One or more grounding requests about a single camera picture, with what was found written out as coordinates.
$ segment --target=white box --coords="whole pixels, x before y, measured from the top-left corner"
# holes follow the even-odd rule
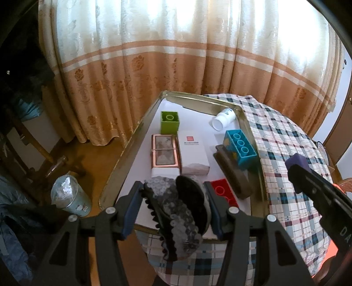
[[[194,130],[177,132],[181,173],[207,175],[210,165],[201,136]]]
[[[179,168],[152,168],[152,178],[153,177],[167,177],[170,179],[176,179],[180,175]]]

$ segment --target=plaid cushion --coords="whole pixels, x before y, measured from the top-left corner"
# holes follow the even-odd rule
[[[327,165],[311,139],[290,119],[257,102],[252,96],[234,94],[205,95],[240,106],[247,117],[263,169],[270,213],[277,216],[300,251],[310,273],[315,274],[325,257],[330,238],[319,224],[313,202],[303,193],[296,194],[288,180],[285,161],[293,154],[306,157],[311,169],[332,182]],[[159,236],[137,231],[148,260],[169,285],[216,285],[225,244],[203,243],[187,260],[163,260]],[[253,284],[256,243],[250,242],[246,285]]]

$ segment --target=sequin fabric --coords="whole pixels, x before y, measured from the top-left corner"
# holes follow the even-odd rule
[[[157,200],[158,205],[170,216],[177,259],[189,257],[203,239],[194,223],[191,211],[178,198],[175,180],[158,176],[145,182],[153,192],[153,198]],[[162,242],[162,246],[167,248],[165,241]]]

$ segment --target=curtain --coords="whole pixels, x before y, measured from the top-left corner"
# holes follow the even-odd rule
[[[40,0],[59,134],[124,145],[163,90],[252,95],[313,136],[344,49],[306,0]]]

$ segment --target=green lego brick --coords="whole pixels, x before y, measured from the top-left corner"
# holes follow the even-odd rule
[[[160,134],[177,134],[180,120],[176,111],[161,112]]]

